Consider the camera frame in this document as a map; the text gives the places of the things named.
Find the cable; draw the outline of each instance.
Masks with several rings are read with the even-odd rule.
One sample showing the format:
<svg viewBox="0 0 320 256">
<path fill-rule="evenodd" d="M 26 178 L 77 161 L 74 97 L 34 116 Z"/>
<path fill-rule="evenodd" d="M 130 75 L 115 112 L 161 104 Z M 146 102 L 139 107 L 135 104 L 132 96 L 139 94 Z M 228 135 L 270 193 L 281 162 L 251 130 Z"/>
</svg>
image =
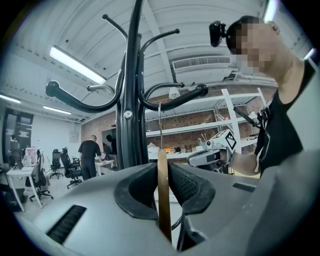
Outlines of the cable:
<svg viewBox="0 0 320 256">
<path fill-rule="evenodd" d="M 176 227 L 178 227 L 182 222 L 182 215 L 180 216 L 180 218 L 178 218 L 178 220 L 171 226 L 171 231 L 174 230 Z"/>
</svg>

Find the black tank top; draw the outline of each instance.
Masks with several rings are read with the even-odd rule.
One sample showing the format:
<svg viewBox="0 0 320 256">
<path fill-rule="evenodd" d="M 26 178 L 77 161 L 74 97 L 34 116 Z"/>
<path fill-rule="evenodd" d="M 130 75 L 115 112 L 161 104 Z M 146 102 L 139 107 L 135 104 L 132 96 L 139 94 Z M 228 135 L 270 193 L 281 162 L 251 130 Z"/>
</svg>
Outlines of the black tank top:
<svg viewBox="0 0 320 256">
<path fill-rule="evenodd" d="M 287 157 L 299 153 L 303 149 L 298 134 L 288 118 L 287 111 L 296 102 L 315 73 L 308 60 L 304 64 L 304 74 L 297 96 L 290 103 L 283 104 L 277 90 L 269 106 L 271 119 L 268 120 L 266 130 L 262 127 L 260 129 L 254 153 L 258 155 L 263 148 L 259 161 L 261 174 L 266 168 L 279 165 Z"/>
</svg>

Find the fluorescent light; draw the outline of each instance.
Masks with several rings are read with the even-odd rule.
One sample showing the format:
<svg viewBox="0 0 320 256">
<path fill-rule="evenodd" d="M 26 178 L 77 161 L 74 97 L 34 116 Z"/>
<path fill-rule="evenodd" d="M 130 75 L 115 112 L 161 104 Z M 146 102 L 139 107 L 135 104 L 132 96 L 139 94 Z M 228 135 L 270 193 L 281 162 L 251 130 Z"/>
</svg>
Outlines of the fluorescent light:
<svg viewBox="0 0 320 256">
<path fill-rule="evenodd" d="M 86 76 L 92 81 L 95 81 L 99 85 L 103 85 L 106 82 L 105 78 L 93 72 L 88 67 L 83 65 L 79 60 L 76 60 L 74 57 L 70 56 L 57 46 L 51 47 L 49 55 L 51 58 L 54 58 L 55 60 L 67 65 L 68 67 Z"/>
<path fill-rule="evenodd" d="M 19 103 L 19 104 L 21 103 L 21 101 L 18 100 L 18 99 L 10 98 L 10 97 L 7 97 L 7 96 L 1 95 L 1 94 L 0 94 L 0 98 L 4 99 L 4 100 L 7 100 L 7 101 L 14 102 L 14 103 Z"/>
<path fill-rule="evenodd" d="M 264 15 L 264 22 L 272 22 L 274 20 L 278 7 L 278 0 L 269 0 L 268 6 Z"/>
<path fill-rule="evenodd" d="M 307 59 L 309 59 L 311 56 L 312 56 L 312 54 L 314 54 L 315 53 L 315 48 L 312 48 L 310 51 L 308 51 L 308 53 L 304 56 L 304 59 L 305 60 L 307 60 Z"/>
<path fill-rule="evenodd" d="M 43 106 L 43 108 L 46 109 L 46 110 L 52 110 L 52 111 L 60 112 L 60 113 L 63 113 L 63 114 L 71 115 L 70 112 L 63 111 L 63 110 L 60 110 L 60 109 L 56 109 L 56 108 L 52 108 L 52 107 L 48 107 L 48 106 Z"/>
</svg>

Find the black metal pole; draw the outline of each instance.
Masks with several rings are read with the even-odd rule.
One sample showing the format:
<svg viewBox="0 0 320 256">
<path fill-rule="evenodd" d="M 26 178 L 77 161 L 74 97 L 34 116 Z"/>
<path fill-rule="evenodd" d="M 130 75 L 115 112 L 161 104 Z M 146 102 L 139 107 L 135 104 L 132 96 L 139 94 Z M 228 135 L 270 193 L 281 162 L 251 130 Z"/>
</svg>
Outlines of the black metal pole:
<svg viewBox="0 0 320 256">
<path fill-rule="evenodd" d="M 141 45 L 141 35 L 138 34 L 138 40 L 137 40 L 137 47 L 136 47 L 136 55 L 137 55 L 137 62 L 136 62 L 136 66 L 135 66 L 135 73 L 136 73 L 136 76 L 135 76 L 135 84 L 134 84 L 134 87 L 133 87 L 133 94 L 134 94 L 134 98 L 136 99 L 136 101 L 134 102 L 134 105 L 133 105 L 133 116 L 135 117 L 134 118 L 134 126 L 132 127 L 134 129 L 134 139 L 135 139 L 135 143 L 134 143 L 134 147 L 135 147 L 135 150 L 134 150 L 134 157 L 136 159 L 136 165 L 141 165 L 142 164 L 142 149 L 140 147 L 140 143 L 141 143 L 141 132 L 140 132 L 140 120 L 139 120 L 139 98 L 138 98 L 138 73 L 139 73 L 139 65 L 138 65 L 138 62 L 139 62 L 139 51 L 140 51 L 140 45 Z"/>
<path fill-rule="evenodd" d="M 133 157 L 135 145 L 135 132 L 138 130 L 134 127 L 138 124 L 138 116 L 133 115 L 134 105 L 138 103 L 137 95 L 134 94 L 136 83 L 136 67 L 138 61 L 137 41 L 140 16 L 143 6 L 143 0 L 136 0 L 129 26 L 128 41 L 126 48 L 124 82 L 121 95 L 121 116 L 120 116 L 120 136 L 121 149 L 123 157 L 123 167 L 129 168 L 137 165 L 137 159 Z"/>
<path fill-rule="evenodd" d="M 122 62 L 121 62 L 121 68 L 118 73 L 118 77 L 115 83 L 115 91 L 117 92 L 121 88 L 123 88 L 123 83 L 125 80 L 125 64 L 126 64 L 126 52 L 124 53 Z M 124 168 L 124 161 L 123 161 L 123 155 L 122 155 L 122 146 L 121 146 L 121 102 L 118 100 L 118 102 L 115 105 L 115 137 L 116 137 L 116 153 L 117 153 L 117 164 L 118 169 L 122 170 Z"/>
</svg>

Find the air conditioning vent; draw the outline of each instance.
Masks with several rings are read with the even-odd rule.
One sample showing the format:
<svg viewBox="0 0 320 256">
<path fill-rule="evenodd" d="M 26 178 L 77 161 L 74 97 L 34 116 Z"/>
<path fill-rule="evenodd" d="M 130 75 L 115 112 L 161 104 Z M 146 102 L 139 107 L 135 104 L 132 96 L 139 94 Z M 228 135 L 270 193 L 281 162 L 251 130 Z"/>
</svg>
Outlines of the air conditioning vent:
<svg viewBox="0 0 320 256">
<path fill-rule="evenodd" d="M 217 66 L 217 68 L 228 67 L 230 64 L 231 58 L 228 56 L 201 56 L 172 61 L 175 73 L 185 71 L 185 69 L 203 69 L 212 66 Z"/>
</svg>

